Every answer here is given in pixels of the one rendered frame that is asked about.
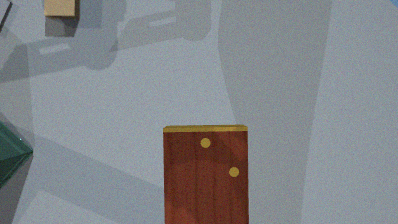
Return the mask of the tan wooden block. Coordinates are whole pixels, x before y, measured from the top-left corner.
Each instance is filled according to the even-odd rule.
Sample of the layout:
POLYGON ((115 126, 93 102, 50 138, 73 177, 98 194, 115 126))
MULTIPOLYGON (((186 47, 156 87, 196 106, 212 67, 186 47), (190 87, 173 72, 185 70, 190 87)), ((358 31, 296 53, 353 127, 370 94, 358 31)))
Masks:
POLYGON ((45 0, 44 16, 50 19, 80 20, 80 0, 45 0))

